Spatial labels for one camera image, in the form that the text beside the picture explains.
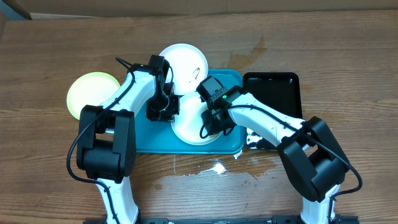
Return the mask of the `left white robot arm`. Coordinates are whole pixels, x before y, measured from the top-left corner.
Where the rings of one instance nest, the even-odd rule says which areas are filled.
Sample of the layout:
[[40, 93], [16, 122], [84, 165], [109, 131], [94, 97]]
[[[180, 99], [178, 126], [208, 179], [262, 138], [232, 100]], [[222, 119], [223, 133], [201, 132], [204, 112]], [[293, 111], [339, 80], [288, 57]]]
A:
[[147, 119], [172, 122], [179, 114], [179, 99], [168, 61], [148, 65], [120, 63], [126, 81], [103, 105], [86, 105], [80, 113], [78, 136], [67, 156], [67, 170], [77, 181], [95, 184], [107, 211], [105, 223], [140, 223], [129, 176], [136, 161], [135, 117], [143, 106]]

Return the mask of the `white plate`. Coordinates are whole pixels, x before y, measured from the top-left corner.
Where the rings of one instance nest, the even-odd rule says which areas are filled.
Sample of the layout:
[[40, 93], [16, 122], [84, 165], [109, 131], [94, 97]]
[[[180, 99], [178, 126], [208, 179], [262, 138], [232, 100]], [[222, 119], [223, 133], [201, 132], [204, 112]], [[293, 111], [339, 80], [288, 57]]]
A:
[[190, 44], [173, 44], [165, 48], [160, 56], [165, 57], [171, 69], [166, 82], [172, 79], [175, 84], [176, 95], [186, 95], [196, 90], [197, 86], [208, 76], [208, 62], [204, 54]]
[[172, 123], [175, 135], [183, 142], [195, 146], [215, 141], [217, 138], [202, 139], [200, 137], [200, 129], [203, 126], [201, 114], [207, 110], [207, 105], [201, 101], [200, 95], [197, 92], [191, 92], [182, 96], [179, 103], [179, 115], [176, 115]]

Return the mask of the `yellow plate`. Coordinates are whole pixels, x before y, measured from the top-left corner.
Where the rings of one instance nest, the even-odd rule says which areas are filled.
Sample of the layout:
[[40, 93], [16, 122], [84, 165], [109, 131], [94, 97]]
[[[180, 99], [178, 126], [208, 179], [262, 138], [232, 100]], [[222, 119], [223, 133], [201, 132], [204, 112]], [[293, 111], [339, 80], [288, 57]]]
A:
[[77, 120], [84, 106], [99, 106], [110, 98], [120, 84], [113, 76], [104, 72], [91, 72], [78, 78], [67, 93], [67, 108]]

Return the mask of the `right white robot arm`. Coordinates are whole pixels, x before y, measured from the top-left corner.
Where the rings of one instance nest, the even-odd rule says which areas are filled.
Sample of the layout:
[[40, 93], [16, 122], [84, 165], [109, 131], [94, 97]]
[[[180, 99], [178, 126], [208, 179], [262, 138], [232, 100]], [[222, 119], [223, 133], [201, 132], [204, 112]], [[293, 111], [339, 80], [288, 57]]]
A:
[[274, 146], [290, 183], [303, 197], [297, 223], [338, 223], [335, 200], [352, 166], [327, 124], [314, 116], [305, 121], [257, 101], [241, 87], [200, 85], [207, 109], [202, 131], [225, 132], [235, 126], [253, 130]]

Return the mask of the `green yellow sponge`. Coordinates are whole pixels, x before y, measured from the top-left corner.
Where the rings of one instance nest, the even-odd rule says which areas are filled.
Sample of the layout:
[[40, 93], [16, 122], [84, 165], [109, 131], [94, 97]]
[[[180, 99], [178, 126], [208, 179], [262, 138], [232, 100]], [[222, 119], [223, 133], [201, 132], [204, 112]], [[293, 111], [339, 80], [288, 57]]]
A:
[[222, 133], [223, 133], [222, 131], [218, 132], [218, 133], [213, 133], [213, 134], [209, 135], [208, 137], [209, 138], [218, 138]]

